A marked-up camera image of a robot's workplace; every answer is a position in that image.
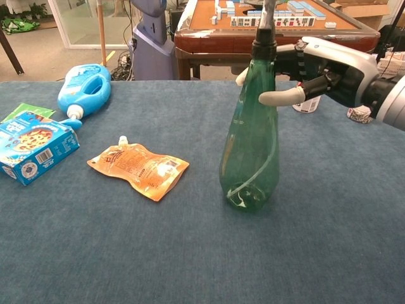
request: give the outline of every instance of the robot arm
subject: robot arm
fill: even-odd
[[[405,130],[405,77],[383,79],[373,56],[316,37],[277,47],[277,73],[299,80],[299,87],[264,92],[260,102],[271,106],[302,103],[326,94],[350,108],[365,105],[371,116]]]

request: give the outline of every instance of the cereal box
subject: cereal box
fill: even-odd
[[[78,147],[71,127],[27,111],[0,124],[0,171],[28,185]]]

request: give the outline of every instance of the table leg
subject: table leg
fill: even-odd
[[[10,59],[11,64],[13,65],[15,72],[19,74],[24,74],[24,70],[21,67],[20,62],[18,62],[17,57],[15,56],[15,53],[13,51],[13,48],[10,46],[10,43],[8,43],[8,40],[6,38],[6,35],[4,34],[3,30],[0,28],[0,44],[2,45],[4,52],[6,52],[8,59]]]
[[[190,80],[191,79],[191,66],[187,59],[177,59],[178,66],[178,76],[180,80]]]
[[[194,78],[201,79],[201,75],[200,75],[200,65],[193,65],[193,66],[192,66],[192,76],[193,76]]]

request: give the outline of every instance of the food pouch label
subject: food pouch label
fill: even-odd
[[[179,158],[154,154],[141,144],[111,146],[87,164],[105,175],[125,179],[154,201],[159,201],[189,166]]]

